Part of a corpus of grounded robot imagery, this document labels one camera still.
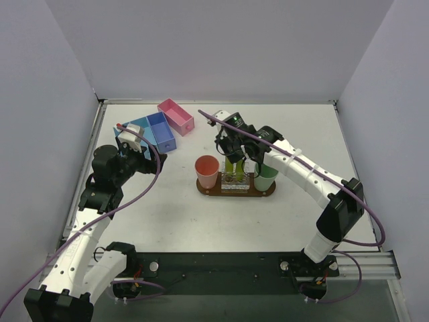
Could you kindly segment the clear textured plastic box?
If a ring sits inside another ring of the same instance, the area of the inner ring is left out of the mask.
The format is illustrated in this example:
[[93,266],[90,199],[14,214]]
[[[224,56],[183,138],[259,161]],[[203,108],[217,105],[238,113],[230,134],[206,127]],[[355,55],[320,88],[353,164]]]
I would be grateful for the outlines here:
[[248,193],[250,189],[250,175],[248,173],[248,162],[245,161],[245,175],[243,177],[243,180],[238,181],[236,179],[236,173],[235,168],[236,164],[234,163],[234,172],[232,177],[226,176],[225,171],[225,161],[222,163],[222,170],[221,170],[221,192],[222,193]]

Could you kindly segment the yellow green toothpaste tube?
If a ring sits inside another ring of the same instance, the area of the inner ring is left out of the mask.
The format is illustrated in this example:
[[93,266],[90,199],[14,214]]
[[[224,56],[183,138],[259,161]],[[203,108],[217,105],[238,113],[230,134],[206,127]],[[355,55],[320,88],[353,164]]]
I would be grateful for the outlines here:
[[236,179],[238,181],[243,180],[243,177],[245,175],[245,160],[240,160],[237,162],[235,173],[236,173]]
[[229,161],[228,158],[225,158],[225,175],[232,177],[234,172],[234,164]]

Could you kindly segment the green plastic cup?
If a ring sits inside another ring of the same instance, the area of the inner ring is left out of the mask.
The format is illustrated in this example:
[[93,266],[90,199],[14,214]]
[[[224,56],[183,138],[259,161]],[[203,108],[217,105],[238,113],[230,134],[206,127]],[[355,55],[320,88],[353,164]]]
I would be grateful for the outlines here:
[[254,166],[254,187],[260,192],[267,191],[274,183],[278,171],[265,164],[255,164]]

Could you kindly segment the pink plastic cup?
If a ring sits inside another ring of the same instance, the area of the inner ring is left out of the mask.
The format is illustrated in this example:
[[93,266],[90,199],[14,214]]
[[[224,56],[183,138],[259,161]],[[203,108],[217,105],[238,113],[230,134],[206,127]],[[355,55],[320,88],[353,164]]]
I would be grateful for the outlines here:
[[200,185],[205,189],[215,186],[219,172],[219,161],[214,156],[204,155],[199,157],[195,164],[195,171]]

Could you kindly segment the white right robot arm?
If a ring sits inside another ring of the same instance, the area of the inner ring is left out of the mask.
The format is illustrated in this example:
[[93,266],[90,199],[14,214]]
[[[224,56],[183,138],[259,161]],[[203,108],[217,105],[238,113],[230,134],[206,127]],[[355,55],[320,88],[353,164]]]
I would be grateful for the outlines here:
[[269,126],[256,131],[253,126],[245,125],[240,132],[223,125],[217,128],[215,144],[230,162],[248,158],[258,170],[264,166],[277,170],[323,209],[316,222],[316,234],[303,253],[316,264],[324,261],[364,214],[363,206],[346,193],[351,191],[362,198],[362,184],[356,178],[347,181],[325,171]]

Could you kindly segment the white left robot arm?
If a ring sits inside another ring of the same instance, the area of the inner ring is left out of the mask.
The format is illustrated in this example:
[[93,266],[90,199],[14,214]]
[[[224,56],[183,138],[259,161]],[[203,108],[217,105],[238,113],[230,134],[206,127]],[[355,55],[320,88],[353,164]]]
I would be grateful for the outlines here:
[[32,321],[90,321],[99,297],[116,277],[137,270],[135,246],[114,242],[89,268],[99,239],[123,198],[122,186],[137,172],[158,175],[167,159],[155,150],[146,158],[127,143],[103,145],[93,153],[93,171],[80,196],[72,231],[50,273],[29,289],[24,305]]

